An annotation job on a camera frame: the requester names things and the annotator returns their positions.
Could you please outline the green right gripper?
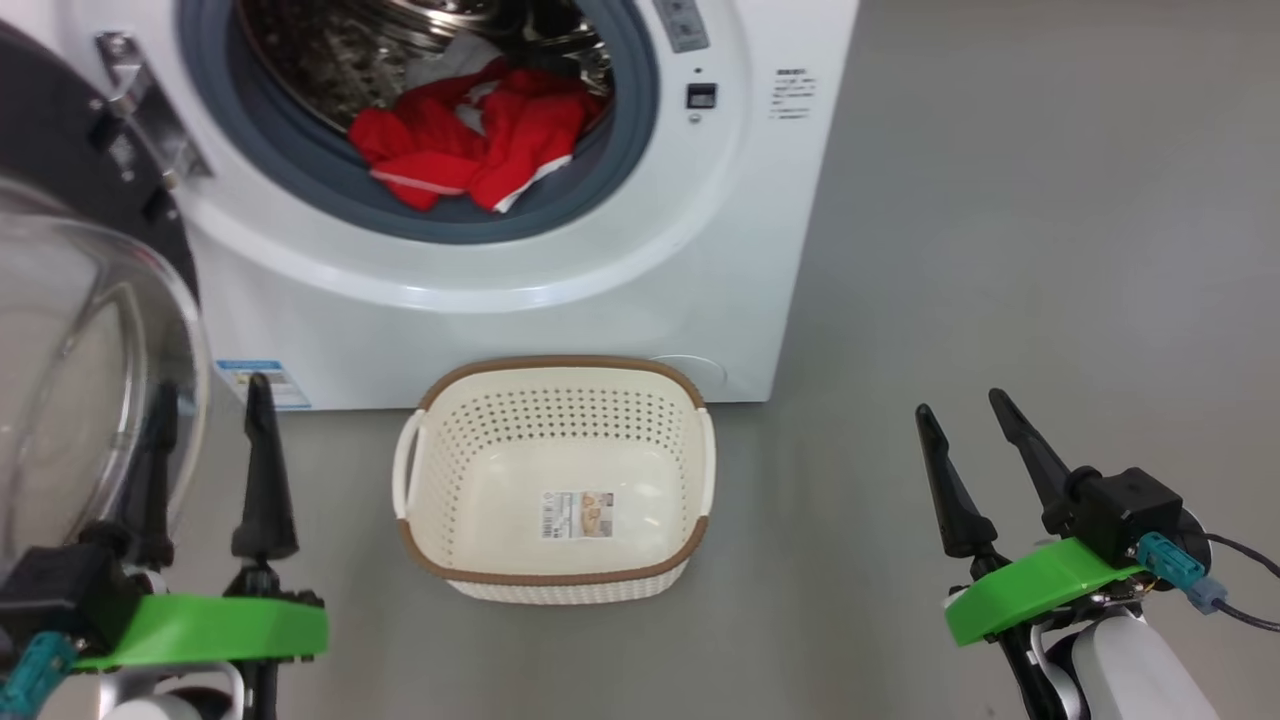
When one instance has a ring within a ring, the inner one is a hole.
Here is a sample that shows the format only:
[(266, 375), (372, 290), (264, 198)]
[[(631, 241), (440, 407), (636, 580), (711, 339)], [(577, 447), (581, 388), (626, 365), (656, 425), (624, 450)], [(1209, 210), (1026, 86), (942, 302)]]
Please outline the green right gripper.
[[(1066, 483), (1071, 470), (1005, 389), (992, 388), (988, 400), (1005, 439), (1020, 454), (1042, 506), (1044, 530), (1070, 536), (1073, 503)], [(1142, 571), (1132, 559), (1115, 568), (1075, 538), (1047, 544), (1005, 566), (1006, 559), (995, 547), (998, 532), (973, 502), (929, 405), (915, 409), (915, 423), (943, 552), (968, 559), (974, 580), (945, 605), (945, 621), (956, 646), (984, 641)]]

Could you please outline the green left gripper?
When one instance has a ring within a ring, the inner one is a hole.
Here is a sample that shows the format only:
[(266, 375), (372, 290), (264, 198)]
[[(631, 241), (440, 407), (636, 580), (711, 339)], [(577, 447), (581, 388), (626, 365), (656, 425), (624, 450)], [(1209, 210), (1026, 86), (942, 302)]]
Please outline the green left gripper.
[[(113, 514), (84, 528), (87, 543), (148, 570), (173, 565), (168, 502), (169, 457), (177, 446), (177, 387), (161, 383), (134, 446), (123, 496)], [(250, 375), (244, 436), (250, 441), (250, 462), (241, 521), (232, 536), (232, 555), (242, 561), (232, 582), (234, 597), (145, 596), (114, 650), (79, 657), (77, 671), (287, 661), (328, 652), (329, 619), (324, 607), (265, 598), (280, 588), (271, 562), (293, 557), (300, 542), (271, 383), (261, 372)]]

